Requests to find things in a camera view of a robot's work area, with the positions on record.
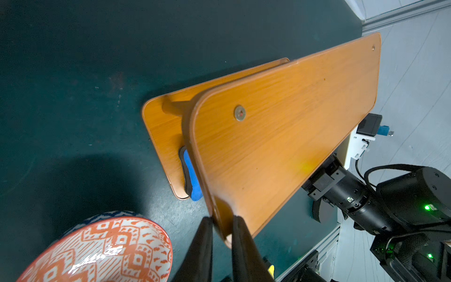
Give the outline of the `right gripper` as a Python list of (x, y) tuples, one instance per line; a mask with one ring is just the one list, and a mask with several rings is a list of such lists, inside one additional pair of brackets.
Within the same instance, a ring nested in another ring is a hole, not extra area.
[(320, 165), (302, 188), (313, 200), (325, 200), (346, 215), (362, 209), (372, 194), (364, 182), (343, 167), (335, 154)]

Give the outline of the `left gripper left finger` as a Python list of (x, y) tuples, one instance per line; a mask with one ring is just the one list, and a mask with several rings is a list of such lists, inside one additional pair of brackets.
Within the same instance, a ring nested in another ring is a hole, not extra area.
[(213, 269), (213, 221), (203, 217), (173, 282), (210, 282)]

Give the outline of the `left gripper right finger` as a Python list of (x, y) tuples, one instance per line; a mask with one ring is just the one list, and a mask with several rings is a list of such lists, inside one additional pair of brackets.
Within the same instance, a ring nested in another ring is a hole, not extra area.
[(273, 282), (250, 231), (240, 216), (233, 217), (232, 265), (234, 282)]

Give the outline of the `orange wooden two-tier shelf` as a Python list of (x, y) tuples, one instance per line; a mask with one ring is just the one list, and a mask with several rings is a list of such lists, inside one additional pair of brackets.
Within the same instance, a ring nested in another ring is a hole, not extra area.
[(218, 235), (240, 216), (255, 236), (371, 112), (382, 39), (374, 33), (147, 101), (142, 118), (174, 195), (185, 147)]

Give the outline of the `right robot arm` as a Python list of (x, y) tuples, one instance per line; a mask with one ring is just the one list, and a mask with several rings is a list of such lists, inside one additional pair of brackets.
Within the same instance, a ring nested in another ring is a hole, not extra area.
[(428, 166), (388, 164), (400, 176), (373, 185), (331, 155), (303, 184), (315, 205), (327, 203), (373, 235), (370, 251), (396, 282), (451, 279), (451, 180)]

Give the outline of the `orange geometric pattern bowl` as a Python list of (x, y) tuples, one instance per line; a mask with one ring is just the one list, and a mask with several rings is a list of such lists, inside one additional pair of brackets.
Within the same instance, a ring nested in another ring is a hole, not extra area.
[(110, 211), (69, 229), (18, 281), (166, 282), (172, 262), (161, 226), (130, 211)]

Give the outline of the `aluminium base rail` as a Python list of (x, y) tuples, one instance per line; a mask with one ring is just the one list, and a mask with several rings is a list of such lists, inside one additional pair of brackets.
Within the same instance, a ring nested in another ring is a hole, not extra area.
[(276, 277), (276, 282), (290, 281), (295, 271), (308, 266), (326, 282), (332, 279), (334, 264), (337, 255), (339, 233), (341, 225), (338, 224), (332, 232), (316, 244), (306, 255), (299, 258), (286, 271)]

